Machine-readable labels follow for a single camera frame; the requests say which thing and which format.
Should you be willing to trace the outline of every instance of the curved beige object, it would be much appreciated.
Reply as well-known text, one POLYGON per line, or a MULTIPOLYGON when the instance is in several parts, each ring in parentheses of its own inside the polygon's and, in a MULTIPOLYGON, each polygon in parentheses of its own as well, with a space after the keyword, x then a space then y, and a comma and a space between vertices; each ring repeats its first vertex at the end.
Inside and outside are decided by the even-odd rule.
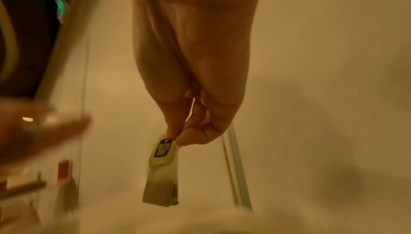
POLYGON ((18 44, 17 36, 13 28, 13 23, 10 20, 9 14, 0 0, 0 29, 4 36, 5 43, 5 60, 0 71, 0 83, 5 81, 18 63, 18 44))

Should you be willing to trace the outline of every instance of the person's right hand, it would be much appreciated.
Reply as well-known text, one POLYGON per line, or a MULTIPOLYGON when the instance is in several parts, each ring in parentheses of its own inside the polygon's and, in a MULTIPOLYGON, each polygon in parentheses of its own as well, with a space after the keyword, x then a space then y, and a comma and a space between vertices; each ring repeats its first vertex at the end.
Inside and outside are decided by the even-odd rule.
POLYGON ((136 62, 167 137, 211 142, 244 98, 257 0, 133 1, 136 62))
POLYGON ((40 154, 74 136, 83 133, 90 118, 72 120, 36 132, 26 130, 23 118, 36 121, 53 112, 48 105, 31 101, 0 98, 0 169, 40 154))

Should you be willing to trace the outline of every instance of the yellow tag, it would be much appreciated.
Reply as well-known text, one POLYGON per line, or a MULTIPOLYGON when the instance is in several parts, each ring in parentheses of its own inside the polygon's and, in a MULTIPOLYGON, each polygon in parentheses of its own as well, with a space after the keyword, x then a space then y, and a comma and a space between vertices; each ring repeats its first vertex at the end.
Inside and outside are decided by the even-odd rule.
POLYGON ((169 165, 174 160, 174 154, 176 152, 176 142, 168 139, 166 135, 160 135, 157 140, 154 150, 149 158, 149 166, 156 165, 169 165))

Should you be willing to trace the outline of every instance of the tea bag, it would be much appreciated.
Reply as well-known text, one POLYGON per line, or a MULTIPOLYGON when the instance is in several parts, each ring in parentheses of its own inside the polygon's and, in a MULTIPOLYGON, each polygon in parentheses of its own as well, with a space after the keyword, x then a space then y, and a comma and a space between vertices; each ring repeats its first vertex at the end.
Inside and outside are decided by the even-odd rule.
POLYGON ((147 183, 143 202, 169 207, 178 205, 177 155, 176 142, 161 135, 149 158, 147 183))

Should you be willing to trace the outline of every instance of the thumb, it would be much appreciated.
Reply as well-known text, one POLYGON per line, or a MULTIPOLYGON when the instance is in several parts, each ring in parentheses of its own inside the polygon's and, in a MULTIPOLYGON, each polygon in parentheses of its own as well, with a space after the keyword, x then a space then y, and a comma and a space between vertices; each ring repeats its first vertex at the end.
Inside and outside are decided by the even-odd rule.
POLYGON ((193 99, 182 98, 176 102, 155 101, 167 123, 167 138, 175 139, 183 131, 185 121, 190 113, 193 99))

